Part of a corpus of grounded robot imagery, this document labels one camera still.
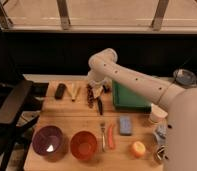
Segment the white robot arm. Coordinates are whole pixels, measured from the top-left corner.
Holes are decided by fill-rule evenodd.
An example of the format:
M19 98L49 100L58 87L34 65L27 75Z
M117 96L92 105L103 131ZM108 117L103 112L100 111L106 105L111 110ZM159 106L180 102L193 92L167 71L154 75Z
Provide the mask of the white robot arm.
M163 171L197 171L197 87L185 89L157 77L117 64L117 53L107 48L89 58L89 79L105 78L124 85L168 113Z

